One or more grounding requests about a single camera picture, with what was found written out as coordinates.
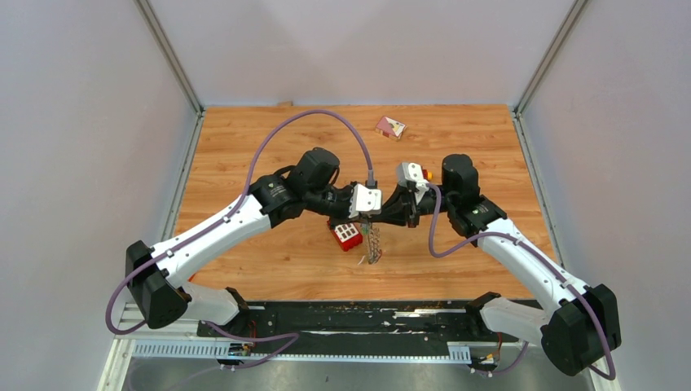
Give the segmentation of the large metal keyring with rings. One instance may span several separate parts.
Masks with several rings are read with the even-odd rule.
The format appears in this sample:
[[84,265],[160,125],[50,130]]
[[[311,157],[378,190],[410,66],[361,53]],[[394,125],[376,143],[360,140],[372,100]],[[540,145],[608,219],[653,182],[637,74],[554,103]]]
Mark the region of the large metal keyring with rings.
[[369,265],[374,265],[382,256],[380,230],[369,219],[363,219],[360,222],[360,229],[364,237],[363,242],[367,247],[365,259]]

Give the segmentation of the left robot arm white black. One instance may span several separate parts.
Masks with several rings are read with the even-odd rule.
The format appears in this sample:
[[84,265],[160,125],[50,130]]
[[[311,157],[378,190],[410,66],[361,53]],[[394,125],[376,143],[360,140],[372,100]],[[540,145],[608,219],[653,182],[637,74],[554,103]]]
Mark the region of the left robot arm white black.
[[178,319],[218,324],[229,336],[249,328],[249,314],[238,293],[213,290],[189,279],[213,259],[237,244],[308,210],[335,224],[361,222],[381,211],[382,194],[376,181],[352,182],[337,188],[332,180],[340,161],[315,147],[296,165],[261,176],[228,207],[189,231],[153,247],[138,240],[125,252],[126,287],[143,324],[159,329]]

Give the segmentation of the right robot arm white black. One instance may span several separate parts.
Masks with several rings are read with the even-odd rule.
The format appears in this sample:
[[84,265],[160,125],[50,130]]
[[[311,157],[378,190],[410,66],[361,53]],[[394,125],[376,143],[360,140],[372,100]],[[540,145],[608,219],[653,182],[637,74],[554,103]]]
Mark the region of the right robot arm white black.
[[[399,164],[396,174],[397,186],[388,200],[376,193],[373,221],[414,227],[429,215],[434,220],[428,238],[433,257],[449,256],[471,244],[504,266],[539,303],[538,308],[520,305],[496,292],[480,296],[466,306],[465,328],[472,338],[508,334],[541,346],[553,366],[568,376],[589,369],[615,380],[612,353],[621,345],[621,332],[618,300],[610,288],[589,285],[531,243],[506,212],[481,193],[479,173],[469,156],[446,156],[438,185],[416,163]],[[441,213],[463,237],[444,251],[434,247]]]

